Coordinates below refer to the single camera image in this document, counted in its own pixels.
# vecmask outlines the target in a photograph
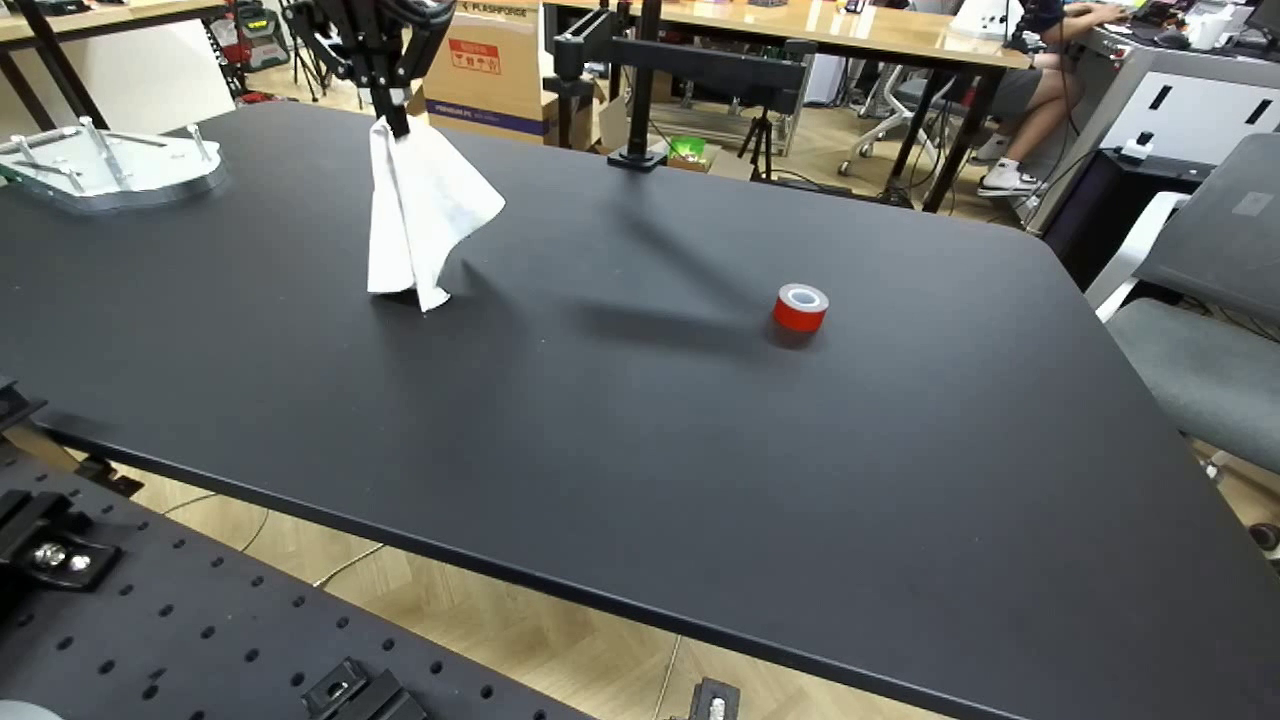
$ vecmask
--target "tripod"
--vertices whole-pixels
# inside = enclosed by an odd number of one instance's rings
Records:
[[[751,119],[743,144],[735,150],[735,158],[751,151],[751,179],[769,184],[773,179],[773,119],[769,108],[760,108],[760,118]]]

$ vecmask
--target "black pegboard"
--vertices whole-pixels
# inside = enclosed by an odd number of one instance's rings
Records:
[[[59,715],[277,720],[309,715],[304,692],[355,655],[441,720],[579,715],[0,440],[8,488],[67,493],[97,519],[85,539],[125,555],[91,592],[0,582],[0,701]]]

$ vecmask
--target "cable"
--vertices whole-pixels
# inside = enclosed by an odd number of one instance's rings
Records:
[[[218,493],[178,499],[178,504],[169,504],[162,518],[183,513],[183,510],[204,504],[204,499],[218,499]]]
[[[681,643],[681,654],[694,660],[697,678],[707,678],[705,660],[697,660],[687,643]]]
[[[248,539],[239,546],[239,553],[248,553],[248,548],[264,537],[268,519],[271,519],[271,513],[264,513],[264,518],[258,519],[258,530],[248,531]]]
[[[330,576],[315,582],[315,588],[330,588],[334,582],[339,582],[345,572],[351,572],[355,564],[364,564],[369,555],[384,553],[390,546],[374,546],[369,553],[345,559],[339,567],[334,567]]]
[[[657,720],[663,720],[663,710],[670,710],[670,696],[673,696],[673,678],[677,678],[677,654],[681,654],[681,636],[673,636],[673,643],[670,643],[670,660],[663,660],[663,681],[660,681],[660,696],[657,696]]]

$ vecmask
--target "red tape roll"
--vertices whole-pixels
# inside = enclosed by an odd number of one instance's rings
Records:
[[[813,285],[778,288],[773,326],[789,337],[816,337],[829,322],[829,292]]]

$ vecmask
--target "black table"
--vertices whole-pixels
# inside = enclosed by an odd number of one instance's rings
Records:
[[[459,138],[508,208],[415,318],[362,292],[364,126],[218,119],[153,218],[0,192],[45,424],[944,712],[1280,712],[1275,576],[1035,239]]]

